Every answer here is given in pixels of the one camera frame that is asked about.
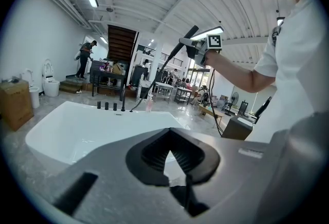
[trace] gray tile floor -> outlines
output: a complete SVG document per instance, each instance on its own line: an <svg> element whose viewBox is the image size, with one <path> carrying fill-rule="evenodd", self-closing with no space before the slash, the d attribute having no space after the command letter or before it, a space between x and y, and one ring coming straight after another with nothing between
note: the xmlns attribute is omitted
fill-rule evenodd
<svg viewBox="0 0 329 224"><path fill-rule="evenodd" d="M10 168L22 183L26 184L28 187L34 189L40 194L42 194L42 188L40 188L42 183L45 179L51 177L51 174L47 172L47 170L30 152L25 143L25 136L41 119L65 101L72 101L93 106L97 106L97 101L101 101L102 106L104 106L104 102L107 101L109 102L110 108L115 102L118 104L118 108L121 108L122 105L122 103L119 102L119 97L110 97L98 94L95 94L95 96L92 97L91 92L86 91L82 94L76 95L60 92L59 96L54 98L47 96L40 97L40 107L33 110L34 117L24 124L17 132L11 131L8 126L1 121L0 129L2 132L2 149ZM126 109L132 108L135 104L135 99L126 98ZM141 103L137 110L145 110L145 104ZM212 128L214 125L214 119L209 115L200 115L200 111L197 106L192 106L191 104L177 104L172 100L168 104L168 102L163 99L157 99L157 101L153 104L152 111L168 111L184 128L207 135L220 137L217 129ZM222 118L220 124L222 129L225 129L229 119L229 116L224 116Z"/></svg>

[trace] toilet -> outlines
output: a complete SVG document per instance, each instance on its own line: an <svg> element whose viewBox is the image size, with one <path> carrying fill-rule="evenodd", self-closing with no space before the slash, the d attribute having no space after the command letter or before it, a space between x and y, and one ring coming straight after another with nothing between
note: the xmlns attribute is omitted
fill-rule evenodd
<svg viewBox="0 0 329 224"><path fill-rule="evenodd" d="M21 73L22 80L27 81L29 83L29 91L31 96L32 108L36 109L40 106L39 101L39 87L33 85L33 72L30 69L25 69L24 72Z"/></svg>
<svg viewBox="0 0 329 224"><path fill-rule="evenodd" d="M43 65L43 91L46 96L56 97L60 90L60 82L53 77L53 68L50 59L46 59Z"/></svg>

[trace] freestanding bathtub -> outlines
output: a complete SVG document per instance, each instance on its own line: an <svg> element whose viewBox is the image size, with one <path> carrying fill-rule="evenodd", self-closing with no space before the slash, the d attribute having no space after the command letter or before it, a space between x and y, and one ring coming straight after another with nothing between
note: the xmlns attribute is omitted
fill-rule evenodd
<svg viewBox="0 0 329 224"><path fill-rule="evenodd" d="M65 102L32 128L25 141L55 175L104 144L166 127L182 125L168 112L131 113Z"/></svg>

